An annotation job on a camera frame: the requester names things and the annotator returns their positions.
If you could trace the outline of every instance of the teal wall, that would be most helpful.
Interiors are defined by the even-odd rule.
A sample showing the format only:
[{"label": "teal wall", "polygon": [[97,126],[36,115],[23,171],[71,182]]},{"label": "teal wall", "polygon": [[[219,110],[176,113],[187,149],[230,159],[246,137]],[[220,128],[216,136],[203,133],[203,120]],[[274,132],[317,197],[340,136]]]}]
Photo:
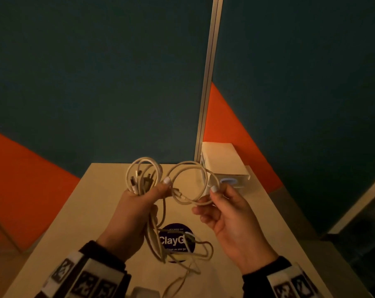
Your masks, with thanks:
[{"label": "teal wall", "polygon": [[212,0],[0,0],[0,133],[74,175],[193,160]]},{"label": "teal wall", "polygon": [[375,181],[375,0],[224,0],[213,81],[318,232]]}]

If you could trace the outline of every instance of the tangled cable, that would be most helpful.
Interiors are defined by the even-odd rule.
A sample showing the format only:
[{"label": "tangled cable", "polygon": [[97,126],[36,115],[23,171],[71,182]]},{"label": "tangled cable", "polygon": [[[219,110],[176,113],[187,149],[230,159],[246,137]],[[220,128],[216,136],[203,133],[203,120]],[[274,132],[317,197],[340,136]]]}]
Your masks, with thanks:
[{"label": "tangled cable", "polygon": [[[140,170],[140,165],[143,164],[144,162],[148,162],[150,164],[142,171],[142,170]],[[209,178],[208,178],[207,172],[214,177],[218,186],[219,186],[219,180],[212,171],[206,169],[200,163],[194,162],[194,161],[180,162],[180,163],[174,165],[170,169],[170,171],[167,173],[166,177],[169,176],[170,173],[175,168],[177,168],[180,165],[185,165],[185,164],[192,164],[193,166],[188,166],[188,167],[185,167],[185,168],[181,169],[171,179],[171,194],[172,194],[172,197],[175,199],[175,201],[177,203],[179,203],[181,205],[189,205],[189,204],[209,205],[209,204],[211,204],[212,201],[207,201],[207,202],[203,202],[203,203],[198,202],[198,200],[201,198],[202,194],[204,193],[204,191],[205,191],[205,189],[208,185]],[[130,171],[131,171],[131,169],[134,165],[137,165],[137,168],[135,170],[135,175],[130,176]],[[154,172],[152,172],[152,174],[149,174],[148,172],[152,167],[154,167]],[[202,170],[204,178],[205,178],[203,189],[194,199],[190,199],[190,198],[186,197],[178,189],[173,187],[173,184],[174,184],[176,178],[178,177],[178,175],[181,172],[183,172],[185,170],[188,170],[188,169],[200,169],[200,170]],[[159,165],[154,159],[149,158],[149,157],[142,157],[142,158],[139,158],[139,159],[135,160],[134,162],[132,162],[132,164],[129,166],[129,168],[127,170],[127,173],[125,175],[125,181],[126,181],[128,189],[130,191],[134,192],[136,195],[143,195],[147,191],[149,191],[150,188],[156,186],[161,181],[162,174],[163,174],[163,170],[162,170],[161,165]],[[182,276],[182,277],[179,277],[175,281],[173,281],[164,291],[163,297],[166,296],[169,289],[177,281],[182,280],[179,288],[172,295],[172,297],[174,297],[178,293],[178,291],[181,289],[181,287],[183,286],[183,284],[184,284],[184,282],[185,282],[189,273],[201,274],[201,271],[200,271],[199,267],[197,266],[197,264],[195,262],[195,259],[209,261],[212,258],[212,255],[214,253],[214,247],[212,246],[212,244],[210,242],[206,242],[206,241],[203,242],[197,236],[195,236],[191,233],[185,233],[185,232],[177,231],[177,230],[161,229],[161,225],[165,221],[165,198],[163,198],[163,208],[164,208],[163,216],[162,216],[162,219],[161,219],[159,224],[157,224],[157,222],[156,222],[156,219],[157,219],[156,216],[153,213],[150,213],[148,223],[145,226],[145,239],[147,241],[147,244],[148,244],[151,252],[153,253],[153,255],[155,256],[155,258],[157,260],[159,260],[163,263],[166,263],[167,257],[170,257],[173,261],[175,261],[175,263],[177,263],[178,265],[180,265],[181,267],[186,269],[185,275]],[[165,249],[165,247],[161,244],[161,241],[160,241],[160,235],[159,235],[160,231],[166,231],[166,232],[169,232],[169,233],[181,233],[182,236],[183,236],[183,242],[186,246],[187,252],[171,251],[169,249]],[[204,247],[205,254],[191,252],[190,248],[187,244],[187,239],[191,240],[192,242],[195,242],[196,244],[202,245]],[[210,246],[210,252],[208,251],[206,245]],[[174,257],[174,255],[181,255],[181,254],[191,257],[191,263],[190,263],[189,266],[185,266],[178,259],[176,259]]]}]

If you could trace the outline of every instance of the hand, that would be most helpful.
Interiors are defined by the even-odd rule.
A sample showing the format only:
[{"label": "hand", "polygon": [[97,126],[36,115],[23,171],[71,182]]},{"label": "hand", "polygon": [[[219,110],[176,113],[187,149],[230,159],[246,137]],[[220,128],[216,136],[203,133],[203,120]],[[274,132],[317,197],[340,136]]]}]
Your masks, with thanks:
[{"label": "hand", "polygon": [[149,213],[157,215],[155,201],[170,195],[170,185],[167,177],[145,195],[124,191],[109,225],[96,242],[120,260],[129,259],[143,244]]},{"label": "hand", "polygon": [[229,184],[212,186],[210,195],[200,201],[214,205],[196,206],[192,211],[214,230],[225,254],[241,273],[248,274],[275,261],[278,257],[260,229],[248,202]]}]

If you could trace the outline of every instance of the table surface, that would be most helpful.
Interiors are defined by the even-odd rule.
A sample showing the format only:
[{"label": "table surface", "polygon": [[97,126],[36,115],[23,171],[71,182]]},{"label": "table surface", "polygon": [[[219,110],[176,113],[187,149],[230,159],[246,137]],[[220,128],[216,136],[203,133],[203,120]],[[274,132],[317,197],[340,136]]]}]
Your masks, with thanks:
[{"label": "table surface", "polygon": [[[95,240],[110,221],[125,185],[129,164],[92,163],[75,190],[48,228],[41,241],[26,261],[4,298],[34,297],[50,273],[72,250],[78,250],[89,240]],[[162,165],[166,173],[172,165]],[[332,297],[314,269],[291,230],[281,217],[264,188],[247,166],[251,179],[241,194],[249,202],[267,240],[280,255],[297,262],[324,297]],[[175,187],[184,195],[194,197],[203,182],[201,171],[187,170],[179,175]],[[158,216],[162,215],[159,204]],[[183,206],[172,198],[166,199],[165,225],[181,223],[188,226],[201,240],[214,245],[214,256],[209,262],[198,261],[201,275],[190,275],[177,297],[242,297],[243,280],[237,267],[223,253],[214,233],[191,212],[191,205]],[[151,254],[146,243],[127,261],[132,275],[127,294],[135,286],[164,289],[184,269],[174,263],[163,264]]]}]

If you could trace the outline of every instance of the fingernail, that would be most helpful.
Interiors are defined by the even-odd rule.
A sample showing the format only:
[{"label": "fingernail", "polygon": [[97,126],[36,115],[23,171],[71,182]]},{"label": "fingernail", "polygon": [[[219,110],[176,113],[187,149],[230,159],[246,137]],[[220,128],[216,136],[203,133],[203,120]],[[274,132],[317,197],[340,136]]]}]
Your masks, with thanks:
[{"label": "fingernail", "polygon": [[165,177],[164,180],[163,180],[163,183],[168,184],[170,181],[171,181],[170,177]]}]

